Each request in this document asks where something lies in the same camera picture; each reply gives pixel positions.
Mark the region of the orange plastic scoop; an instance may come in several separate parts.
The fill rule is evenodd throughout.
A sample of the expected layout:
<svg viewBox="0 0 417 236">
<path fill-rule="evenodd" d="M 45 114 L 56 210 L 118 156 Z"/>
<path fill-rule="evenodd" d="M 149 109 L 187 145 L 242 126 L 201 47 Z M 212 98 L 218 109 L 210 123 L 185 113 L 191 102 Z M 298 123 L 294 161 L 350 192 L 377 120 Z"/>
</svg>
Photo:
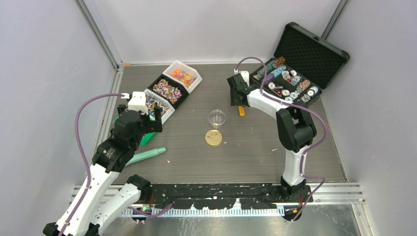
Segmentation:
<svg viewBox="0 0 417 236">
<path fill-rule="evenodd" d="M 238 106 L 238 113 L 241 117 L 245 116 L 245 110 L 243 106 Z"/>
</svg>

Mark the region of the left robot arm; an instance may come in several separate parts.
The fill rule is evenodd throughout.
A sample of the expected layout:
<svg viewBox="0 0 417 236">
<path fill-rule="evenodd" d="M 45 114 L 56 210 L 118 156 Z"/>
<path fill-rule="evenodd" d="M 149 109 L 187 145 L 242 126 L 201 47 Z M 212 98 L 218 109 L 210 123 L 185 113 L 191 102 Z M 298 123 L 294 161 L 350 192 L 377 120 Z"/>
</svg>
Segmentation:
<svg viewBox="0 0 417 236">
<path fill-rule="evenodd" d="M 48 223 L 46 236 L 99 236 L 126 208 L 133 203 L 146 203 L 151 196 L 150 182 L 138 175 L 128 178 L 122 189 L 99 206 L 108 188 L 123 171 L 145 134 L 162 132 L 161 107 L 155 105 L 154 119 L 148 112 L 118 107 L 119 117 L 92 158 L 87 178 L 73 202 L 57 221 Z"/>
</svg>

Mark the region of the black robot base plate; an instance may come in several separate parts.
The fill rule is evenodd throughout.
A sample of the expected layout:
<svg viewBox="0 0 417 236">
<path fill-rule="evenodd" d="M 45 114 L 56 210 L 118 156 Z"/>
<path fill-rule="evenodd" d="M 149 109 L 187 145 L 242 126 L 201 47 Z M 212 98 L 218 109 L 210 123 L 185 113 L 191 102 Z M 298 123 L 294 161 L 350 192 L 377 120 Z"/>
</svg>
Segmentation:
<svg viewBox="0 0 417 236">
<path fill-rule="evenodd" d="M 309 185 L 289 194 L 280 184 L 272 183 L 218 183 L 218 184 L 152 184 L 138 204 L 151 204 L 164 208 L 172 204 L 174 209 L 201 210 L 231 209 L 237 203 L 243 210 L 273 209 L 280 203 L 301 206 L 312 202 L 307 199 L 312 190 Z"/>
</svg>

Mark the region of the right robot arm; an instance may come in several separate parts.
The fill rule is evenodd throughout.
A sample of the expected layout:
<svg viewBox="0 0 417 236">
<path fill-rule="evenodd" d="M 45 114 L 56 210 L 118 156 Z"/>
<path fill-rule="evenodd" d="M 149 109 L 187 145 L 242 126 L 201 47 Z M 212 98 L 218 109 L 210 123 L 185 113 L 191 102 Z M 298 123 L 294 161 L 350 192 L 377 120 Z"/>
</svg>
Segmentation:
<svg viewBox="0 0 417 236">
<path fill-rule="evenodd" d="M 240 73 L 229 77 L 227 82 L 232 106 L 252 107 L 276 119 L 278 138 L 286 150 L 279 193 L 284 200 L 293 202 L 306 189 L 305 158 L 317 135 L 311 114 L 301 104 L 249 86 Z"/>
</svg>

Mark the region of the clear plastic jar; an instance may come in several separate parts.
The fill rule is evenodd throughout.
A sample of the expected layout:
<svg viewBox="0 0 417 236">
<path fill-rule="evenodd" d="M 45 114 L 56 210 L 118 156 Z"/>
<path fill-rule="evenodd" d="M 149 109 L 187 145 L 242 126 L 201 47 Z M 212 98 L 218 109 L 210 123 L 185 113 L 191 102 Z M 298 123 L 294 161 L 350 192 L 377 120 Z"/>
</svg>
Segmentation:
<svg viewBox="0 0 417 236">
<path fill-rule="evenodd" d="M 219 129 L 226 121 L 225 113 L 222 110 L 215 109 L 209 113 L 208 121 L 214 129 Z"/>
</svg>

